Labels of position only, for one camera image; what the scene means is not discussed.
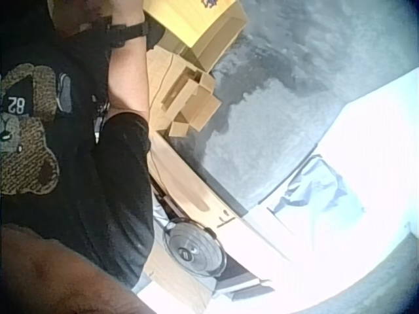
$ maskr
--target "gray carpet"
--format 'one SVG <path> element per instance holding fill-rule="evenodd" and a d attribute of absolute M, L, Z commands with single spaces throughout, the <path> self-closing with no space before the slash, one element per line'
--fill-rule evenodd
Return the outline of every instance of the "gray carpet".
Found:
<path fill-rule="evenodd" d="M 213 71 L 223 106 L 172 144 L 239 214 L 269 195 L 349 102 L 418 66 L 402 0 L 243 0 L 249 24 Z"/>

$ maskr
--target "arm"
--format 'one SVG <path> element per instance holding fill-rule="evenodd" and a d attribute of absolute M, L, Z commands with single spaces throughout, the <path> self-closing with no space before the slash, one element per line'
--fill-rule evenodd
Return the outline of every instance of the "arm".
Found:
<path fill-rule="evenodd" d="M 24 313 L 154 313 L 112 277 L 56 241 L 25 228 L 2 226 L 1 244 L 2 291 Z"/>
<path fill-rule="evenodd" d="M 112 0 L 113 24 L 136 25 L 144 22 L 143 0 Z M 146 38 L 127 41 L 114 49 L 109 65 L 108 118 L 118 113 L 136 113 L 149 121 L 149 83 Z"/>

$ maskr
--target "white surface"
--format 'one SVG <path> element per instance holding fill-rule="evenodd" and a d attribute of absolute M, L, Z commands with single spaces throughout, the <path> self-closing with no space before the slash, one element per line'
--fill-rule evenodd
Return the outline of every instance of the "white surface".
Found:
<path fill-rule="evenodd" d="M 156 314 L 194 314 L 187 306 L 155 282 L 146 286 L 137 296 Z"/>
<path fill-rule="evenodd" d="M 276 292 L 243 302 L 212 302 L 208 313 L 294 313 L 337 295 L 366 276 L 418 220 L 418 70 L 348 104 L 315 154 L 340 173 L 365 206 L 340 241 L 310 252 L 263 206 L 246 219 L 290 257 Z M 277 200 L 280 193 L 264 202 Z"/>

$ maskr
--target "teddy bear graphic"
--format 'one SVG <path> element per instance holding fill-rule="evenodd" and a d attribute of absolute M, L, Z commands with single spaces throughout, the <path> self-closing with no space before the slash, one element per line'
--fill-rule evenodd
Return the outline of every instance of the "teddy bear graphic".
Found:
<path fill-rule="evenodd" d="M 25 63 L 1 81 L 0 99 L 24 78 L 31 76 L 34 117 L 1 113 L 1 193 L 48 194 L 58 184 L 60 170 L 46 143 L 43 122 L 55 119 L 58 99 L 55 72 L 46 66 Z"/>

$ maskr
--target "wristwatch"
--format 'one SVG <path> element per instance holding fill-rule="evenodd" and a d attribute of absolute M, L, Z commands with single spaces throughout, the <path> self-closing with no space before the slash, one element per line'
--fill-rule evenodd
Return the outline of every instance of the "wristwatch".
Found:
<path fill-rule="evenodd" d="M 133 26 L 123 24 L 108 25 L 107 36 L 112 48 L 122 48 L 125 42 L 137 37 L 147 36 L 149 33 L 149 23 L 147 21 Z"/>

